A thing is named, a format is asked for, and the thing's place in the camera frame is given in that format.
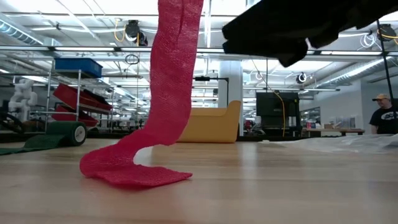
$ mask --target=man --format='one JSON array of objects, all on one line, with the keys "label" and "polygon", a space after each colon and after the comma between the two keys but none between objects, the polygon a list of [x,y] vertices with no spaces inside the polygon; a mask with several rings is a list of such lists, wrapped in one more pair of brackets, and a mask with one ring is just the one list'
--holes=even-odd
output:
[{"label": "man", "polygon": [[398,125],[394,121],[394,112],[391,105],[390,98],[385,94],[380,94],[372,99],[380,106],[371,118],[369,124],[372,128],[372,134],[397,134]]}]

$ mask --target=black wheel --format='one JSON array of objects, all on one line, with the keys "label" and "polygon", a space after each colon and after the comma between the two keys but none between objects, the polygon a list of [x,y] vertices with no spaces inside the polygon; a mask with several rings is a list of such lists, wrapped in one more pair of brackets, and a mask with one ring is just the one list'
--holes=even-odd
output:
[{"label": "black wheel", "polygon": [[25,133],[24,124],[22,124],[22,122],[18,118],[8,113],[0,112],[0,125],[18,134]]}]

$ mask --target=wooden table surface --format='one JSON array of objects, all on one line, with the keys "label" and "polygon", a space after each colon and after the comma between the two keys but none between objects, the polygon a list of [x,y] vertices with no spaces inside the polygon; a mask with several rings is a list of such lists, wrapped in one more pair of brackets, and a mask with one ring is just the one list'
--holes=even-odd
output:
[{"label": "wooden table surface", "polygon": [[[236,144],[176,144],[135,161],[193,172],[143,191],[79,171],[84,153],[115,143],[0,156],[0,223],[398,223],[398,154],[322,153]],[[0,147],[22,144],[0,144]]]}]

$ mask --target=yellow chair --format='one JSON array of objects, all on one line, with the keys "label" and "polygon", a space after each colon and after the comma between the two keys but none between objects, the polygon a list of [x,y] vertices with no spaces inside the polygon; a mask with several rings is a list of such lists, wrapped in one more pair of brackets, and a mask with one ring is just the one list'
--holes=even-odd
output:
[{"label": "yellow chair", "polygon": [[240,112],[240,101],[230,102],[228,108],[192,108],[187,127],[177,142],[235,142]]}]

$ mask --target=clear plastic sheet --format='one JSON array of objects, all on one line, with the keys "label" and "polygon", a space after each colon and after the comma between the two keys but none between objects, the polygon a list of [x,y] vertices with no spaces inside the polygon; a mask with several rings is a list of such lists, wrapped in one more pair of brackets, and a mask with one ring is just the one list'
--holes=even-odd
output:
[{"label": "clear plastic sheet", "polygon": [[260,144],[308,149],[320,152],[389,153],[398,152],[398,134],[373,134],[340,138],[310,138],[298,141],[269,142]]}]

